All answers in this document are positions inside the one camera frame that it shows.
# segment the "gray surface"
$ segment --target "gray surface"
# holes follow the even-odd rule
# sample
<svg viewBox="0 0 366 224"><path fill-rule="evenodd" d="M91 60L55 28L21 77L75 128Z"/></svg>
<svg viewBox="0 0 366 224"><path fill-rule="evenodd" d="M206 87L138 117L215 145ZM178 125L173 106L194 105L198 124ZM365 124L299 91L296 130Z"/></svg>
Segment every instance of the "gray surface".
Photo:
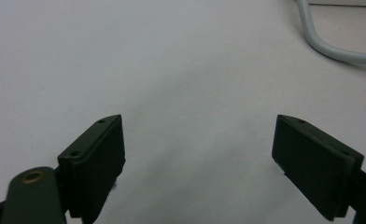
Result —
<svg viewBox="0 0 366 224"><path fill-rule="evenodd" d="M366 10L312 9L366 52ZM118 113L127 163L97 223L329 223L271 159L275 119L366 156L366 66L313 51L290 0L0 0L0 201Z"/></svg>

